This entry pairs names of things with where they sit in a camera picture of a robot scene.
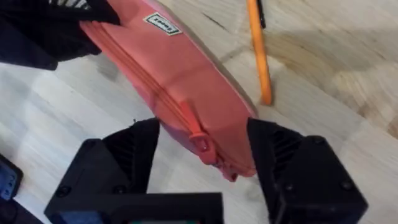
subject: pencil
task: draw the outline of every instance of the pencil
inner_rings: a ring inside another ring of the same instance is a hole
[[[249,20],[252,34],[254,53],[256,54],[257,69],[261,84],[262,100],[265,104],[272,103],[271,79],[269,77],[268,62],[257,0],[247,0]]]

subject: wood grain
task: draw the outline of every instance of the wood grain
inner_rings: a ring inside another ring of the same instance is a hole
[[[260,104],[244,1],[161,3],[211,52],[260,118],[329,140],[370,204],[361,223],[396,223],[395,1],[264,1],[271,107]],[[0,94],[0,152],[25,172],[17,200],[45,223],[44,207],[84,139],[153,116],[103,55],[61,63],[56,72],[0,65]],[[256,178],[228,183],[164,131],[150,191],[222,191],[226,223],[267,223]]]

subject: pink pencil case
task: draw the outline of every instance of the pink pencil case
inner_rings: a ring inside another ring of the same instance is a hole
[[[230,181],[256,173],[246,134],[253,110],[164,8],[108,0],[121,26],[81,22],[181,145]]]

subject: black device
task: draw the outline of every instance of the black device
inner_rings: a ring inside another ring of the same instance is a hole
[[[17,194],[21,184],[23,173],[0,154],[0,197],[4,200],[11,200]]]
[[[222,224],[221,194],[146,194],[159,125],[140,121],[85,141],[45,209],[50,221]],[[326,139],[257,119],[247,131],[270,224],[355,224],[363,216],[368,205]]]

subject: label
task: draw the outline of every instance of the label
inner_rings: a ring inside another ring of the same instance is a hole
[[[166,32],[166,34],[168,35],[176,35],[182,33],[182,31],[176,25],[172,24],[169,20],[164,18],[158,12],[147,16],[144,21],[155,25],[156,27]]]

